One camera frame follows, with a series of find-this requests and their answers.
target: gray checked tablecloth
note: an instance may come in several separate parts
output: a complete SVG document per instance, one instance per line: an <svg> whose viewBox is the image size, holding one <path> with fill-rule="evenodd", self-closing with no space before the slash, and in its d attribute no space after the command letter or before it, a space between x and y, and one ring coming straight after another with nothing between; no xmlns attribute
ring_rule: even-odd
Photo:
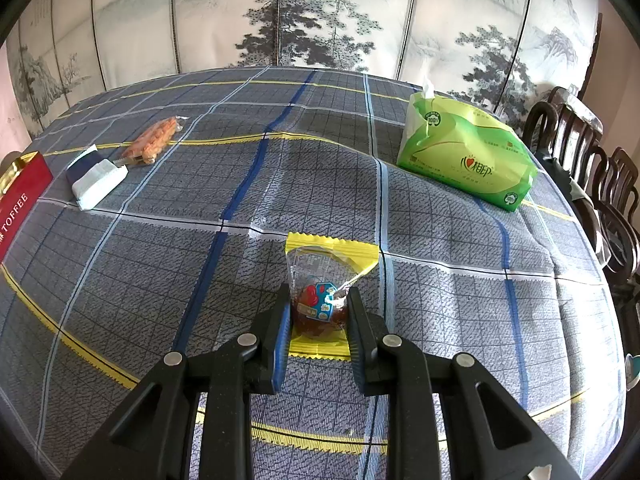
<svg viewBox="0 0 640 480"><path fill-rule="evenodd" d="M208 70L91 97L32 143L54 181L0 267L0 413L47 474L165 352L215 349L273 304L289 231L378 245L358 282L366 307L425 352L471 352L583 478L596 471L625 387L593 251L542 170L508 213L397 168L415 91L331 70ZM79 211L64 170L83 147L113 160L173 115L188 117L177 142ZM349 362L291 357L283 392L252 405L255 477L383 479L387 411Z"/></svg>

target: yellow stripe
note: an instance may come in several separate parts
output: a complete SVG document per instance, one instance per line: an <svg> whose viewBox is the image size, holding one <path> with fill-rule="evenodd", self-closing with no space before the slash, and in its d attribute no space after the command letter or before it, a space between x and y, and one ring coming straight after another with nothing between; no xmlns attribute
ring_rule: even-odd
<svg viewBox="0 0 640 480"><path fill-rule="evenodd" d="M196 414L197 424L204 424L204 413L204 410L198 409ZM276 446L294 446L298 449L329 453L360 454L365 445L368 445L365 444L363 438L304 433L303 431L278 428L277 426L255 421L251 423L251 426L251 436L253 438ZM383 454L386 454L386 444L386 440L374 443Z"/></svg>
<svg viewBox="0 0 640 480"><path fill-rule="evenodd" d="M570 222L577 222L577 219L575 219L572 216L565 215L564 213L560 213L553 209L549 209L548 207L544 207L543 205L534 204L533 202L529 202L529 200L523 200L521 203L529 207L532 207L534 209L539 209L540 211L545 212L549 215L557 216L558 218L561 218L563 220L568 220Z"/></svg>
<svg viewBox="0 0 640 480"><path fill-rule="evenodd" d="M98 148L98 150L106 150L107 148L121 148L123 146L130 145L132 145L132 142L111 142L110 144L98 144L96 148ZM87 148L88 146L80 146L79 148L69 148L68 150L60 150L59 152L44 153L42 156L64 155L65 153L82 152Z"/></svg>
<svg viewBox="0 0 640 480"><path fill-rule="evenodd" d="M25 304L25 306L34 314L40 322L54 334L60 333L60 341L66 346L72 349L73 352L78 354L82 359L87 361L91 366L97 368L111 379L122 384L129 390L134 388L138 384L138 379L130 375L122 368L118 367L114 363L108 361L100 354L90 349L84 343L73 337L66 332L49 314L44 312L18 285L14 277L9 274L6 267L0 264L0 269L4 274L4 278L8 285L14 290L18 298Z"/></svg>
<svg viewBox="0 0 640 480"><path fill-rule="evenodd" d="M320 140L321 142L328 142L329 144L334 144L335 146L342 146L347 148L348 150L353 150L354 152L358 152L358 150L351 148L349 146L345 146L340 144L339 142L335 142L331 139L325 139L324 137L316 137L309 134L296 134L292 132L273 132L270 134L247 134L245 136L240 137L221 137L220 139L203 139L203 140L171 140L169 144L173 145L178 142L185 146L215 146L216 144L239 144L242 142L255 142L256 140L261 140L262 138L268 139L283 139L283 140ZM111 144L98 144L96 148L99 150L108 149L108 148L120 148L123 146L130 146L131 142L112 142ZM44 153L44 156L49 155L63 155L64 153L73 153L73 152L81 152L82 150L86 150L88 146L81 146L80 148L69 148L68 150L62 150L60 152L49 152ZM570 222L577 222L572 216L565 215L553 209L549 209L548 207L544 207L542 205L534 204L529 200L523 200L522 204L539 209L542 212L545 212L549 215L556 216L563 220L568 220Z"/></svg>
<svg viewBox="0 0 640 480"><path fill-rule="evenodd" d="M125 388L132 390L140 380L128 372L122 370L119 366L102 357L100 354L87 347L76 339L74 336L66 332L49 314L44 312L20 287L14 277L9 274L6 267L0 264L0 270L9 287L16 293L18 298L25 304L29 311L40 320L40 322L51 332L60 332L60 341L69 347L82 359L103 372L105 375L122 384ZM584 399L588 388L573 394L569 399L556 404L550 408L545 408L542 412L531 415L536 423L546 420L557 413L562 412L567 406L579 402ZM196 414L196 422L202 424L204 422L204 411L198 409ZM352 438L346 436L328 436L313 433L303 433L301 431L286 430L276 426L268 426L260 422L252 422L252 437L275 444L277 446L295 446L299 449L312 449L318 451L327 451L334 453L360 454L364 448L365 442L362 438ZM440 450L447 450L446 438L439 439ZM386 454L386 440L379 442L380 452Z"/></svg>
<svg viewBox="0 0 640 480"><path fill-rule="evenodd" d="M205 81L203 83L185 83L185 84L182 84L182 85L167 86L166 88L158 88L156 90L145 90L143 92L135 92L134 94L122 95L120 97L116 97L116 98L113 98L113 99L109 99L109 100L107 100L105 102L98 103L97 105L87 106L86 108L82 108L81 110L74 110L73 112L70 112L68 114L60 115L58 118L59 119L64 119L64 118L67 118L67 117L71 117L71 115L73 115L73 114L79 114L80 112L85 112L87 110L91 110L92 108L97 108L98 106L102 106L102 105L107 104L107 103L113 103L114 101L117 101L119 99L126 99L126 98L129 98L129 97L137 97L137 96L146 95L146 94L153 94L155 92L163 92L165 90L174 90L176 88L187 88L189 86L235 85L235 84L244 84L244 83L270 84L270 85L297 85L297 86L308 85L308 86L316 86L318 88L335 88L337 90L345 90L347 92L357 92L357 93L360 93L360 94L366 93L364 90L359 90L357 88L347 88L347 87L344 87L344 86L336 86L336 85L324 85L324 84L320 84L320 83L306 83L306 82L301 82L301 81L268 81L268 80ZM402 101L402 102L405 102L405 103L409 102L408 99L403 99L401 97L397 97L397 96L393 96L393 95L375 94L373 92L370 95L375 95L376 97L383 97L383 98L386 98L386 99L396 99L398 101Z"/></svg>

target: clear plastic wrapper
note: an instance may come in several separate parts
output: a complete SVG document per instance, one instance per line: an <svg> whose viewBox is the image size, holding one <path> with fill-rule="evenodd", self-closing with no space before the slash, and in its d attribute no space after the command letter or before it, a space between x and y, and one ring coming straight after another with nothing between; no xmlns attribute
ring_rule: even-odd
<svg viewBox="0 0 640 480"><path fill-rule="evenodd" d="M153 164L173 139L180 132L187 117L173 116L149 126L131 145L124 150L117 166L123 164Z"/></svg>
<svg viewBox="0 0 640 480"><path fill-rule="evenodd" d="M346 344L347 293L359 277L376 267L378 247L354 240L289 233L285 252L294 353L296 342L343 347ZM317 352L309 348L300 353L319 356L313 355Z"/></svg>

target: blue label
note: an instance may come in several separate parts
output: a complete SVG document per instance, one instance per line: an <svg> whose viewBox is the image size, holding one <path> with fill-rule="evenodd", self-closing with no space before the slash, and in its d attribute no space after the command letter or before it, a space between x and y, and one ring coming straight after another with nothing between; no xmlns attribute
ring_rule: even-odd
<svg viewBox="0 0 640 480"><path fill-rule="evenodd" d="M334 306L330 301L336 292L333 283L316 283L308 285L300 294L298 311L309 319L329 322Z"/></svg>

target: yellow snack package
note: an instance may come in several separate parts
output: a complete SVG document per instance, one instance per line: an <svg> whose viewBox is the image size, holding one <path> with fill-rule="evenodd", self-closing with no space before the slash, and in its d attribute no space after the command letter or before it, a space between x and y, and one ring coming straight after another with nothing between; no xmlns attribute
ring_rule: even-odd
<svg viewBox="0 0 640 480"><path fill-rule="evenodd" d="M378 246L289 233L285 254L294 327L289 354L348 359L347 293L378 264Z"/></svg>

